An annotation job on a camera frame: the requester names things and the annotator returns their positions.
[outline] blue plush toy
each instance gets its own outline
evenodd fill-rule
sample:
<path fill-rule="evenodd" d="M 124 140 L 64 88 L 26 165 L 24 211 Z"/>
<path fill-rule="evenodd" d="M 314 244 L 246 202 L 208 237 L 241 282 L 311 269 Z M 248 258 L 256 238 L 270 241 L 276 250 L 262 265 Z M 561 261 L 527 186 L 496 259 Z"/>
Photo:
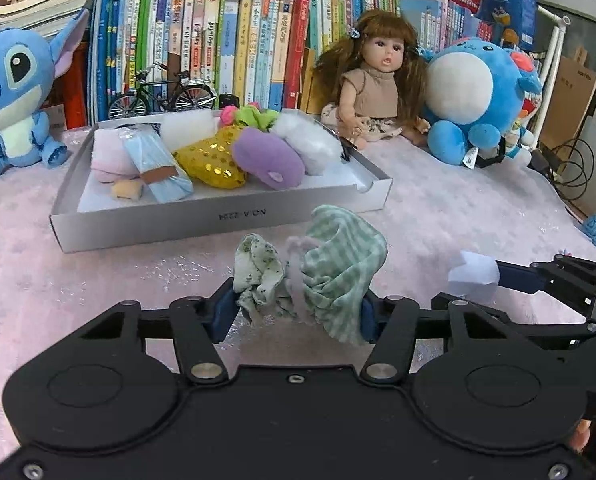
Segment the blue plush toy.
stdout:
<path fill-rule="evenodd" d="M 83 10 L 51 41 L 32 30 L 0 32 L 0 174 L 8 165 L 42 160 L 52 168 L 66 161 L 66 145 L 49 135 L 49 118 L 38 108 L 71 66 L 88 16 Z"/>
<path fill-rule="evenodd" d="M 447 164 L 459 165 L 472 146 L 498 145 L 523 107 L 524 92 L 542 89 L 526 54 L 480 38 L 465 38 L 425 57 L 429 150 Z"/>

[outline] purple plush toy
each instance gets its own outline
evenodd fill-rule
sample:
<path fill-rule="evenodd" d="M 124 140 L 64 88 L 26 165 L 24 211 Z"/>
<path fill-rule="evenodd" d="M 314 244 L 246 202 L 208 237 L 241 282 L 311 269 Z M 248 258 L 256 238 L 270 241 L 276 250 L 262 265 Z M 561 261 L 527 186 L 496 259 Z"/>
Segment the purple plush toy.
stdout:
<path fill-rule="evenodd" d="M 233 160 L 274 189 L 296 187 L 304 177 L 300 155 L 280 137 L 246 127 L 231 147 Z"/>

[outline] light blue package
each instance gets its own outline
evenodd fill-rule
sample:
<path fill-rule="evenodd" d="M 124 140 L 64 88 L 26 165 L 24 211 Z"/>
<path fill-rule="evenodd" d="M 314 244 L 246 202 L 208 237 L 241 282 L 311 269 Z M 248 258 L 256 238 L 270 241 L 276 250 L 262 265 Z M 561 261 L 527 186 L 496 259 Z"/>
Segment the light blue package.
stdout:
<path fill-rule="evenodd" d="M 125 128 L 120 136 L 124 142 L 124 148 L 140 174 L 144 175 L 158 168 L 175 168 L 176 175 L 148 184 L 148 188 L 159 203 L 175 202 L 193 192 L 193 184 L 188 175 L 178 166 L 173 155 L 169 153 L 151 126 L 136 124 L 133 128 Z"/>
<path fill-rule="evenodd" d="M 494 25 L 491 43 L 533 50 L 537 9 L 537 0 L 482 0 L 476 17 Z"/>

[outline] bicycle wheel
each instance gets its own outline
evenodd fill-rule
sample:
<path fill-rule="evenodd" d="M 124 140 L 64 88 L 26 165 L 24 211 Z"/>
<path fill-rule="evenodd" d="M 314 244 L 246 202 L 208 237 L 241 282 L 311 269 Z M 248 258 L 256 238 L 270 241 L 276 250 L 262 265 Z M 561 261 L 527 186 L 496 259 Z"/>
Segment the bicycle wheel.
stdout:
<path fill-rule="evenodd" d="M 195 86 L 182 90 L 175 98 L 175 111 L 195 110 L 196 108 L 213 108 L 216 96 L 206 86 Z"/>
<path fill-rule="evenodd" d="M 118 95 L 109 105 L 109 119 L 126 119 L 148 115 L 148 103 L 142 95 Z"/>

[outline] doll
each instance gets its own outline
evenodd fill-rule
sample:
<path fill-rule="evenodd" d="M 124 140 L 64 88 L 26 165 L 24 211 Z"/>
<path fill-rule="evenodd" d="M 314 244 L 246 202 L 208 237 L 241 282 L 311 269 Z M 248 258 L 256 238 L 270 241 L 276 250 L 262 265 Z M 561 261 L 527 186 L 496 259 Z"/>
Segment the doll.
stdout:
<path fill-rule="evenodd" d="M 333 101 L 322 110 L 321 121 L 360 149 L 367 141 L 401 134 L 424 144 L 418 114 L 427 65 L 416 38 L 411 23 L 397 14 L 365 12 L 316 63 L 318 82 Z"/>

